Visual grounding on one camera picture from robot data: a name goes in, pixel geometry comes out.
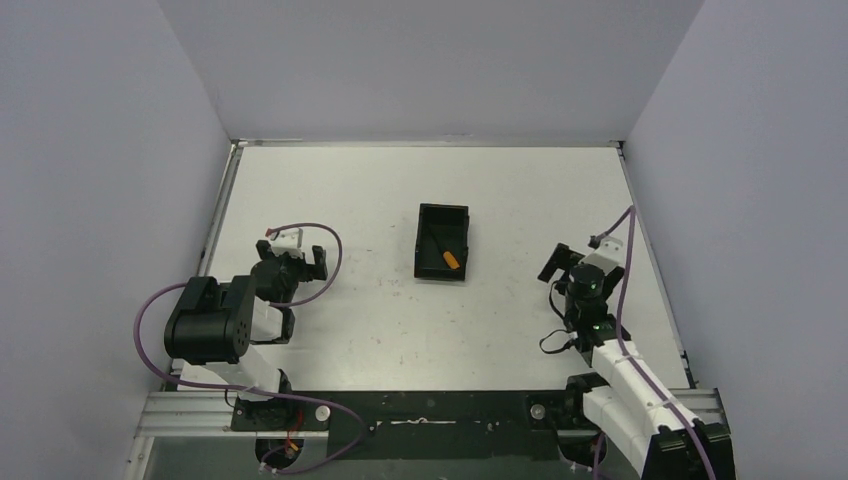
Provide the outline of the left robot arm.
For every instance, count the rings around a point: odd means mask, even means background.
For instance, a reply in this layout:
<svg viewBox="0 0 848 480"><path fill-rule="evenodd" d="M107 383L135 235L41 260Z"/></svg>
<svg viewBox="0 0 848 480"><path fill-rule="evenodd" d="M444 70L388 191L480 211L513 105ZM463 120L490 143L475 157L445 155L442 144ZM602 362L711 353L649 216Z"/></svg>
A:
<svg viewBox="0 0 848 480"><path fill-rule="evenodd" d="M293 312L299 285L330 288L338 273L314 246L274 253L256 245L247 275L185 285L164 332L167 353L233 391L233 427L339 432L339 411L368 432L409 425L563 431L563 389L527 390L532 355L512 309L461 287L416 284L411 293L357 284L340 300Z"/></svg>

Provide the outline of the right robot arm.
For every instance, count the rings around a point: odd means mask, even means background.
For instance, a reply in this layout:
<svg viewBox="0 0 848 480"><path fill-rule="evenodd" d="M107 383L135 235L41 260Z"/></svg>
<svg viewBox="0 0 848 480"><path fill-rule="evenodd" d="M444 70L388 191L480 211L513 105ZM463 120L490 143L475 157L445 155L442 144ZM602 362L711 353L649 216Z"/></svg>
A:
<svg viewBox="0 0 848 480"><path fill-rule="evenodd" d="M591 370L569 378L565 419L580 429L598 427L642 479L736 478L729 427L706 422L665 387L611 313L623 255L618 241L587 255L570 253L556 285L570 343Z"/></svg>

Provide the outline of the black plastic bin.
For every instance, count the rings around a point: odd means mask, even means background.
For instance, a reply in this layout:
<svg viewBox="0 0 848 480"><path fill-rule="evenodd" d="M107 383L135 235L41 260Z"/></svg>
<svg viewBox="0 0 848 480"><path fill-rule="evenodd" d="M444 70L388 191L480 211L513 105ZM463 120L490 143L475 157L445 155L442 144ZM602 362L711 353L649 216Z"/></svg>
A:
<svg viewBox="0 0 848 480"><path fill-rule="evenodd" d="M416 279L463 282L469 255L469 207L419 205L413 275Z"/></svg>

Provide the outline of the aluminium table frame rail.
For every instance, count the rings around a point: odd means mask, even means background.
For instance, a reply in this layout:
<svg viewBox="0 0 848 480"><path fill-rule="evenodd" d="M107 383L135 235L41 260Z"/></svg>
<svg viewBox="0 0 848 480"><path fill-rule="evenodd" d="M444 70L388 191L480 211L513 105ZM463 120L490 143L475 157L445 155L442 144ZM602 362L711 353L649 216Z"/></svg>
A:
<svg viewBox="0 0 848 480"><path fill-rule="evenodd" d="M733 479L714 390L674 389L695 423L658 402L633 425L596 374L555 390L314 391L250 406L215 391L151 394L129 479Z"/></svg>

